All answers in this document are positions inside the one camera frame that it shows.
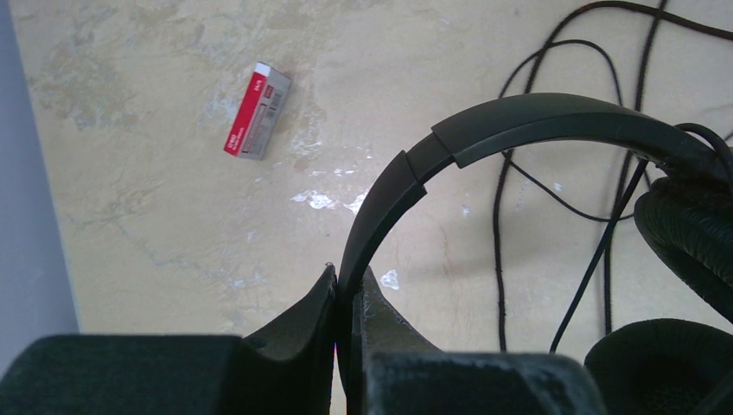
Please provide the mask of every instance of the beige floor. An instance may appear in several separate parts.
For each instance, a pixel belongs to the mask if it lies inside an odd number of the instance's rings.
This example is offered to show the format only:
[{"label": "beige floor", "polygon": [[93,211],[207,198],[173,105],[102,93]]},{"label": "beige floor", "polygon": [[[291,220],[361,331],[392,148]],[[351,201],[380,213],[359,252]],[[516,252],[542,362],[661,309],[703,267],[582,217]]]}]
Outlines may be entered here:
[{"label": "beige floor", "polygon": [[[341,260],[349,207],[430,126],[496,97],[513,67],[582,0],[11,0],[69,271],[85,332],[246,335]],[[655,5],[655,1],[643,2]],[[731,3],[670,11],[732,30]],[[595,11],[564,37],[601,43],[632,91],[649,19]],[[261,162],[222,146],[255,61],[294,80]],[[662,24],[647,113],[733,128],[730,44]],[[519,85],[513,89],[519,91]],[[538,91],[611,100],[593,52],[553,52]],[[518,160],[606,214],[621,152],[544,144]],[[500,159],[451,168],[372,265],[388,299],[430,340],[493,351],[490,206]],[[332,202],[313,208],[303,192]],[[508,343],[546,350],[600,228],[512,174],[502,215]],[[560,345],[582,359],[602,333],[595,284]],[[730,330],[644,245],[615,242],[615,324],[674,316]],[[336,398],[334,413],[341,411]]]}]

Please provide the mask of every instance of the black foam pad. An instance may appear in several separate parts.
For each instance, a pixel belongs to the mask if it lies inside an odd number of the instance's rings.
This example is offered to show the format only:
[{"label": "black foam pad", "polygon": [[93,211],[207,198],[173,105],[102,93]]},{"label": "black foam pad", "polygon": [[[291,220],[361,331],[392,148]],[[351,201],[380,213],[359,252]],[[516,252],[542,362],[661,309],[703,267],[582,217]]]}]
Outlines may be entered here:
[{"label": "black foam pad", "polygon": [[0,413],[239,413],[242,339],[214,335],[57,335],[0,381]]},{"label": "black foam pad", "polygon": [[684,320],[635,322],[596,343],[585,366],[611,415],[687,414],[733,370],[733,335]]},{"label": "black foam pad", "polygon": [[723,183],[663,178],[634,220],[658,257],[733,322],[733,196]]}]

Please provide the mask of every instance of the gray wall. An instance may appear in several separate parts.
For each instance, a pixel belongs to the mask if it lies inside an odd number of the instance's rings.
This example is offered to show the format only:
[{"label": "gray wall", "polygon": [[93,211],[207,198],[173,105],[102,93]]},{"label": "gray wall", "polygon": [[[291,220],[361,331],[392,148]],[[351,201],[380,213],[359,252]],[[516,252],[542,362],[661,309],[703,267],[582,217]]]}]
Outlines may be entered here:
[{"label": "gray wall", "polygon": [[0,376],[33,340],[77,331],[10,9],[0,0]]}]

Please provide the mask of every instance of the ear cushion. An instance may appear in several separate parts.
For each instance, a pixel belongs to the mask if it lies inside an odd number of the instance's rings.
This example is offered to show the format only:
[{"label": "ear cushion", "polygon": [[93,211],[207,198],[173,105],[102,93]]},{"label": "ear cushion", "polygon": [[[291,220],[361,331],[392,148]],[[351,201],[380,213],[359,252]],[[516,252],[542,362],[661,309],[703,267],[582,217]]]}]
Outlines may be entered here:
[{"label": "ear cushion", "polygon": [[610,415],[687,414],[733,370],[733,335],[684,320],[635,322],[596,343],[585,366]]},{"label": "ear cushion", "polygon": [[733,196],[722,183],[663,178],[636,202],[644,240],[679,278],[733,322]]}]

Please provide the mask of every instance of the headphones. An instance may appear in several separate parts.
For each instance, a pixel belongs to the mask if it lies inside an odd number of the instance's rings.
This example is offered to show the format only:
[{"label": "headphones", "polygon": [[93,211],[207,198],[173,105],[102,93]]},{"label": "headphones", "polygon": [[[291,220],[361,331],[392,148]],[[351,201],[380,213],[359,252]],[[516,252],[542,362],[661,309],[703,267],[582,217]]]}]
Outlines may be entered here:
[{"label": "headphones", "polygon": [[[379,244],[427,194],[424,184],[450,164],[462,169],[526,144],[582,140],[621,146],[664,171],[667,177],[636,202],[636,226],[679,278],[733,322],[733,183],[727,163],[733,158],[727,147],[726,159],[685,130],[698,133],[563,93],[497,99],[459,112],[397,154],[372,186],[348,236],[336,297],[351,310]],[[713,147],[720,150],[720,143]],[[339,354],[349,353],[347,342],[338,341]],[[585,366],[611,414],[689,413],[733,374],[733,335],[681,320],[636,322],[601,339]],[[344,367],[341,376],[348,377]]]}]

